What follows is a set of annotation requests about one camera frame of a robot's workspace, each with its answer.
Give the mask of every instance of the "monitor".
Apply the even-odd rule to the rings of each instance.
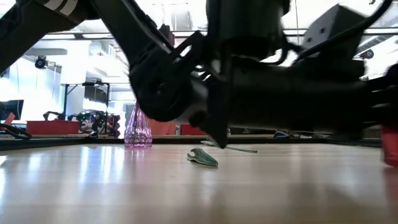
[[[20,120],[23,106],[24,100],[10,100],[0,102],[0,121],[6,120],[10,113],[13,113],[15,115],[14,120]]]

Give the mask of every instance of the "white stripe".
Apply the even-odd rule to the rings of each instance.
[[[54,11],[61,6],[63,1],[64,0],[49,0],[47,3],[44,4],[44,6]]]
[[[69,16],[77,6],[78,0],[68,0],[60,12],[66,16]]]

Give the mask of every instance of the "white wall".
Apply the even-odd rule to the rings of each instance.
[[[398,61],[397,37],[392,37],[372,47],[374,57],[365,60],[366,73],[369,79],[379,78],[386,74],[388,68]]]
[[[62,112],[59,73],[37,69],[33,62],[20,58],[10,67],[9,81],[9,89],[1,89],[0,94],[12,93],[9,100],[24,100],[21,120],[40,121],[47,111]]]
[[[110,101],[135,101],[134,93],[130,91],[114,91],[111,92]]]

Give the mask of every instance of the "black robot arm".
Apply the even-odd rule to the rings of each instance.
[[[395,123],[396,74],[362,82],[364,63],[352,60],[371,20],[335,6],[310,26],[303,45],[294,46],[280,23],[289,3],[207,0],[208,34],[195,32],[173,48],[133,0],[18,1],[0,20],[0,70],[45,34],[99,17],[126,54],[143,112],[197,126],[220,147],[227,144],[228,124],[355,136],[368,126]],[[287,50],[303,52],[291,67],[260,62],[277,49],[281,61]]]

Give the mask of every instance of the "black cable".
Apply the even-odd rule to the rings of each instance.
[[[296,54],[300,54],[300,52],[303,51],[303,48],[301,46],[293,43],[289,43],[289,48],[294,52],[296,52]]]
[[[289,51],[290,51],[290,45],[289,45],[289,42],[288,42],[287,37],[285,35],[285,32],[283,31],[283,28],[282,28],[282,53],[280,55],[280,58],[276,62],[266,62],[266,64],[267,65],[280,65],[280,64],[282,64],[284,61],[286,61],[287,56],[289,54]]]
[[[313,55],[317,52],[325,50],[326,48],[331,47],[332,45],[339,44],[340,42],[344,42],[347,39],[350,39],[356,36],[360,32],[364,32],[367,28],[369,28],[372,24],[374,24],[380,17],[389,9],[393,0],[384,0],[379,9],[369,16],[368,18],[364,19],[358,25],[353,26],[345,31],[339,33],[338,35],[310,48],[300,53],[294,63],[298,62],[299,60],[306,58],[310,55]]]
[[[156,28],[156,24],[154,21],[139,7],[138,3],[135,0],[130,0],[128,1],[132,8],[134,9],[134,12],[136,13],[136,16],[139,18],[141,22],[143,22],[146,27],[159,39],[163,42],[163,44],[166,45],[166,47],[169,50],[173,50],[174,47],[170,44],[170,42],[166,39],[166,37],[159,32]]]
[[[16,139],[21,139],[21,140],[30,140],[32,138],[32,135],[29,134],[28,132],[13,127],[11,125],[8,124],[1,124],[0,123],[0,128],[5,128],[5,132],[10,134],[12,137],[16,138]]]

